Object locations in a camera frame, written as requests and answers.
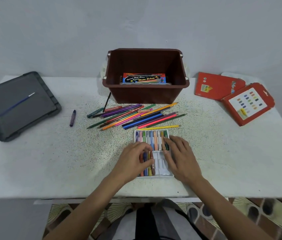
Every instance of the white table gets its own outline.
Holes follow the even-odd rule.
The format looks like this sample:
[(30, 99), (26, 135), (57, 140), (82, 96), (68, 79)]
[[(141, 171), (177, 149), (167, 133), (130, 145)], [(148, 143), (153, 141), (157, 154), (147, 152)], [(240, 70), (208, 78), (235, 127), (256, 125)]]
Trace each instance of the white table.
[[(3, 81), (12, 79), (5, 76)], [(0, 198), (79, 198), (89, 195), (114, 167), (133, 129), (87, 129), (99, 118), (86, 115), (105, 104), (97, 78), (43, 77), (62, 105), (57, 116), (40, 122), (11, 142), (0, 142)], [(189, 141), (202, 173), (224, 196), (282, 197), (282, 118), (271, 109), (239, 127), (214, 100), (194, 95), (195, 79), (172, 111), (187, 116), (170, 134)], [(69, 127), (76, 109), (75, 125)], [(174, 178), (137, 178), (116, 197), (190, 197)]]

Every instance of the person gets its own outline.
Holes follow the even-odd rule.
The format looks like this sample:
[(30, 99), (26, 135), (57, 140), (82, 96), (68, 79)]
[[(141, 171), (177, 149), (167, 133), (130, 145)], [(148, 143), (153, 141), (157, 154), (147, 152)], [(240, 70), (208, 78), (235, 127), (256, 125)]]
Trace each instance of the person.
[[(202, 176), (189, 143), (181, 137), (165, 138), (174, 155), (163, 151), (175, 178), (188, 185), (210, 210), (228, 239), (272, 239), (260, 227), (243, 215)], [(151, 151), (145, 142), (136, 142), (123, 149), (115, 167), (100, 185), (44, 240), (86, 240), (104, 208), (123, 185), (135, 179), (152, 165), (153, 159), (140, 163), (139, 155)], [(207, 239), (180, 209), (144, 206), (115, 220), (98, 240), (132, 239)]]

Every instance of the hand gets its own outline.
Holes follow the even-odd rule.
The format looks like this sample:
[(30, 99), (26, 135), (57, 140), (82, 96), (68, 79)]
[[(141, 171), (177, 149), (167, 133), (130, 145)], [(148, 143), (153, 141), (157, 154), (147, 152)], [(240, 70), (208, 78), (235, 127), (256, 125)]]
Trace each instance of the hand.
[(152, 151), (151, 145), (145, 142), (131, 143), (123, 149), (119, 160), (109, 174), (124, 184), (135, 179), (144, 169), (154, 163), (154, 159), (140, 163), (139, 156), (143, 152)]
[(200, 166), (195, 159), (189, 143), (178, 136), (170, 136), (170, 139), (164, 138), (164, 140), (170, 146), (175, 157), (174, 162), (171, 154), (166, 150), (163, 151), (169, 169), (174, 174), (174, 177), (188, 185), (193, 185), (202, 179)]

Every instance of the blue paintbrush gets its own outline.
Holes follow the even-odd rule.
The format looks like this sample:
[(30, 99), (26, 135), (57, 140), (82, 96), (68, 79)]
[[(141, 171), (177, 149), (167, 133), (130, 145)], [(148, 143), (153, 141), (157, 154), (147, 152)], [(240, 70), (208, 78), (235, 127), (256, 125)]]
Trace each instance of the blue paintbrush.
[(26, 101), (30, 96), (32, 96), (34, 93), (31, 93), (29, 96), (25, 97), (24, 99), (20, 100), (19, 102), (17, 102), (15, 105), (12, 105), (10, 108), (6, 109), (5, 111), (3, 111), (2, 113), (0, 113), (0, 116), (5, 115), (7, 112), (9, 112), (11, 109), (15, 108), (16, 106), (18, 106), (19, 104), (23, 103), (24, 101)]

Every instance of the brown plastic bin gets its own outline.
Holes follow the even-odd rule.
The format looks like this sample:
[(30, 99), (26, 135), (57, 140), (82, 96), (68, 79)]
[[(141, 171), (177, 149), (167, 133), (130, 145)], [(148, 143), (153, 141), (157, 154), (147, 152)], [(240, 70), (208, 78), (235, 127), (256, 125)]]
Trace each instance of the brown plastic bin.
[[(119, 48), (108, 52), (103, 86), (110, 89), (117, 103), (171, 104), (189, 86), (183, 54), (178, 49)], [(165, 73), (172, 85), (121, 84), (123, 73)]]

